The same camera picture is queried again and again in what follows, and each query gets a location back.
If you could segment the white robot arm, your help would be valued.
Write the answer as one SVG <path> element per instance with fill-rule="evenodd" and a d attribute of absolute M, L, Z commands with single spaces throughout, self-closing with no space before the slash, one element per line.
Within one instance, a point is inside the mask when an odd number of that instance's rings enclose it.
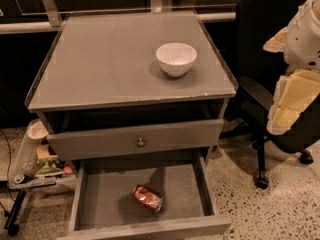
<path fill-rule="evenodd" d="M 307 0 L 288 25 L 263 46 L 282 52 L 288 68 L 273 96 L 267 130 L 283 135 L 320 94 L 320 0 Z"/>

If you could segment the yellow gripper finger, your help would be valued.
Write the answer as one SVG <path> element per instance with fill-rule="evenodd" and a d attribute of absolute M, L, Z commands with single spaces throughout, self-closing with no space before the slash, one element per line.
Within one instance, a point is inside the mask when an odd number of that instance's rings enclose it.
<path fill-rule="evenodd" d="M 284 38 L 286 33 L 287 28 L 284 27 L 263 45 L 263 49 L 272 53 L 282 52 L 284 50 Z"/>
<path fill-rule="evenodd" d="M 267 130 L 283 135 L 291 129 L 300 114 L 320 94 L 320 74 L 311 70 L 298 70 L 290 76 L 281 76 L 277 82 L 270 107 Z"/>

